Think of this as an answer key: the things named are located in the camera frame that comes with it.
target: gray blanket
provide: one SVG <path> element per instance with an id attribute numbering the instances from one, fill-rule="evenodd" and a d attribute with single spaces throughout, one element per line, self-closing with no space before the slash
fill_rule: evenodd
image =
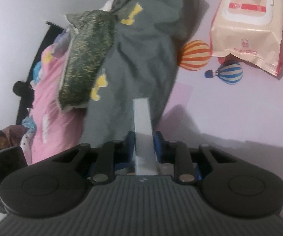
<path id="1" fill-rule="evenodd" d="M 91 92 L 81 143 L 122 140 L 134 129 L 133 99 L 149 98 L 158 123 L 178 71 L 177 52 L 189 39 L 198 0 L 115 0 L 115 42 Z"/>

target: black bed frame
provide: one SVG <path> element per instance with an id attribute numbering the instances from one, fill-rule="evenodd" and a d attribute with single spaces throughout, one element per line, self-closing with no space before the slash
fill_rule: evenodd
<path id="1" fill-rule="evenodd" d="M 28 75 L 28 78 L 27 78 L 27 81 L 26 81 L 27 83 L 32 81 L 33 68 L 34 68 L 35 64 L 41 60 L 42 52 L 46 49 L 46 47 L 53 44 L 55 38 L 59 34 L 61 34 L 62 31 L 63 31 L 63 28 L 61 28 L 60 26 L 58 26 L 54 23 L 46 21 L 46 24 L 48 24 L 50 27 L 49 27 L 49 30 L 47 31 L 47 33 L 45 34 L 43 41 L 41 42 L 41 45 L 40 45 L 39 50 L 38 50 L 38 52 L 35 56 L 35 59 L 32 62 L 32 66 L 29 70 L 29 75 Z M 21 98 L 18 113 L 17 113 L 17 118 L 16 118 L 16 124 L 18 124 L 18 125 L 21 125 L 22 120 L 25 117 L 27 117 L 28 114 L 29 114 L 26 107 L 24 106 L 25 103 L 26 102 L 25 102 L 24 98 Z"/>

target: blue striped hot air balloon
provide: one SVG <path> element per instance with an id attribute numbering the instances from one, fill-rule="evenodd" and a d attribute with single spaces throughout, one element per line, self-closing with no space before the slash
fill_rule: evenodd
<path id="1" fill-rule="evenodd" d="M 208 70 L 205 72 L 206 78 L 213 78 L 215 76 L 218 76 L 227 84 L 237 84 L 243 76 L 243 69 L 236 61 L 229 60 L 224 62 L 217 71 Z"/>

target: pink blanket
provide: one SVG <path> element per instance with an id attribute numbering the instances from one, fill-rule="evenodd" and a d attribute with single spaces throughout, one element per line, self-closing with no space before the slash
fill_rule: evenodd
<path id="1" fill-rule="evenodd" d="M 77 145 L 83 131 L 84 110 L 62 113 L 57 105 L 56 94 L 65 56 L 52 57 L 52 48 L 53 45 L 42 53 L 43 78 L 35 87 L 32 115 L 37 132 L 31 147 L 32 163 Z"/>

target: ribbed gray surface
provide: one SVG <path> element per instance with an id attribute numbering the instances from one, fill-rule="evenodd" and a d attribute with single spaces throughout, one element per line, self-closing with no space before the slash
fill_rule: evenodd
<path id="1" fill-rule="evenodd" d="M 283 220 L 216 212 L 170 176 L 117 176 L 94 187 L 72 211 L 54 218 L 7 216 L 0 236 L 283 236 Z"/>

